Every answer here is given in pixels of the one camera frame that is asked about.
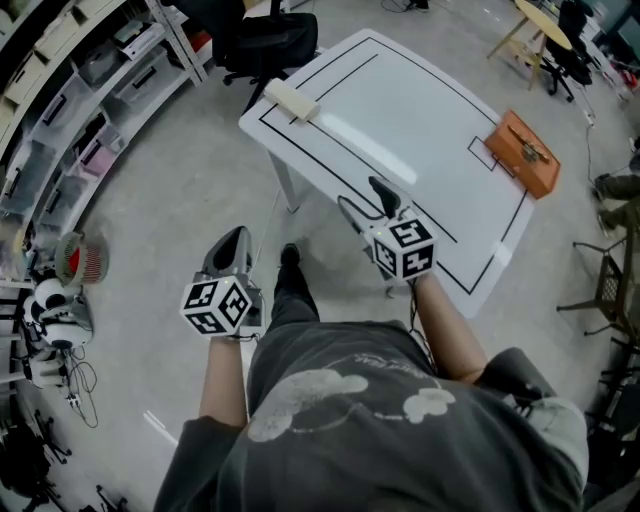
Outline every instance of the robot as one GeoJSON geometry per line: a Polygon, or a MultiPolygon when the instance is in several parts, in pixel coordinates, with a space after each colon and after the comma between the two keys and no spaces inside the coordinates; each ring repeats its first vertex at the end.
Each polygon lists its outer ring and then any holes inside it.
{"type": "Polygon", "coordinates": [[[365,253],[385,281],[409,281],[429,272],[436,264],[438,237],[428,217],[390,181],[370,176],[369,184],[380,197],[384,215],[371,217],[338,196],[342,214],[367,243],[365,253]]]}
{"type": "MultiPolygon", "coordinates": [[[[436,232],[418,213],[409,196],[390,181],[370,177],[384,215],[370,217],[350,199],[338,205],[367,242],[365,252],[385,280],[410,281],[429,272],[436,262],[436,232]]],[[[250,280],[251,235],[245,226],[224,235],[205,256],[202,270],[184,290],[180,314],[205,338],[253,339],[265,331],[262,293],[250,280]]]]}
{"type": "Polygon", "coordinates": [[[32,278],[37,286],[24,302],[24,320],[53,348],[73,350],[93,337],[89,308],[80,286],[62,286],[55,276],[32,278]]]}
{"type": "Polygon", "coordinates": [[[251,235],[245,226],[229,231],[207,253],[180,308],[198,334],[249,340],[264,333],[264,300],[250,280],[251,266],[251,235]]]}

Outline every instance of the sleeve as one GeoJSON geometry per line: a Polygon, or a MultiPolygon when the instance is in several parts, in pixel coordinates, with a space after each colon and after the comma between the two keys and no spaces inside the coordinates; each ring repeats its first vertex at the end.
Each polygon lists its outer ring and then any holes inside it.
{"type": "Polygon", "coordinates": [[[153,512],[211,510],[220,467],[240,432],[208,416],[187,421],[153,512]]]}
{"type": "Polygon", "coordinates": [[[571,462],[584,489],[589,469],[584,415],[572,402],[556,396],[522,350],[510,348],[494,357],[476,385],[503,394],[546,443],[571,462]]]}

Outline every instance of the person's leg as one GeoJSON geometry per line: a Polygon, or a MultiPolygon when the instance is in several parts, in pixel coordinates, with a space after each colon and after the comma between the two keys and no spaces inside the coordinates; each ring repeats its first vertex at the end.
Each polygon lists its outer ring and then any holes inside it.
{"type": "Polygon", "coordinates": [[[626,204],[623,204],[615,210],[607,211],[601,210],[598,212],[598,218],[602,222],[605,229],[612,230],[618,226],[626,226],[627,224],[627,208],[626,204]]]}
{"type": "Polygon", "coordinates": [[[319,322],[318,309],[298,265],[300,253],[294,244],[285,245],[280,263],[268,330],[296,322],[319,322]]]}
{"type": "Polygon", "coordinates": [[[640,196],[640,176],[630,174],[596,178],[595,189],[601,199],[608,198],[630,201],[640,196]]]}

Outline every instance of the orange box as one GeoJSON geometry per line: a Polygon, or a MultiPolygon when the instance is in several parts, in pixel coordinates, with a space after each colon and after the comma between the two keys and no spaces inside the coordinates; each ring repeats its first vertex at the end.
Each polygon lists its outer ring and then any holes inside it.
{"type": "Polygon", "coordinates": [[[536,199],[556,186],[560,162],[513,110],[508,110],[484,141],[536,199]]]}

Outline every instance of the cloud print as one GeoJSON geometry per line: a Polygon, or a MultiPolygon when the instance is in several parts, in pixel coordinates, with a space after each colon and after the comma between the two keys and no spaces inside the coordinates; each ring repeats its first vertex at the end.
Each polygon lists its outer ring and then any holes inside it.
{"type": "Polygon", "coordinates": [[[267,395],[249,425],[247,435],[255,442],[272,441],[291,427],[293,417],[334,395],[360,393],[367,379],[341,376],[331,369],[307,370],[281,380],[267,395]]]}
{"type": "Polygon", "coordinates": [[[428,414],[442,416],[448,405],[456,401],[455,397],[445,389],[422,388],[417,395],[410,396],[402,406],[407,419],[414,424],[422,423],[428,414]]]}

